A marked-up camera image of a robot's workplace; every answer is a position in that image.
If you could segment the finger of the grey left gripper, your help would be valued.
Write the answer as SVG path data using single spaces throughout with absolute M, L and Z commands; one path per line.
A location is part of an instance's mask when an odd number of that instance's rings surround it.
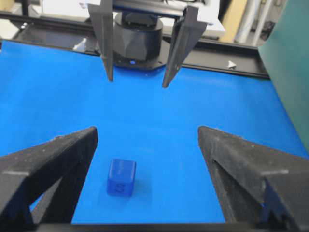
M 207 28 L 207 23 L 198 21 L 197 17 L 198 8 L 187 6 L 184 16 L 176 20 L 173 25 L 169 56 L 162 83 L 163 88 L 169 86 Z
M 110 82 L 113 81 L 113 1 L 88 4 L 92 27 L 101 52 L 101 59 Z

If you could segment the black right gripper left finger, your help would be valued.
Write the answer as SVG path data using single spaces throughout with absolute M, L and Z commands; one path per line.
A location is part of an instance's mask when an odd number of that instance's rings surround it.
M 96 127 L 0 158 L 0 228 L 71 223 L 98 144 Z

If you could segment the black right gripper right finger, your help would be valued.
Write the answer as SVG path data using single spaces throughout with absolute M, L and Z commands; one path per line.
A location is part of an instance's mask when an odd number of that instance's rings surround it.
M 198 145 L 226 222 L 309 229 L 309 161 L 200 126 Z

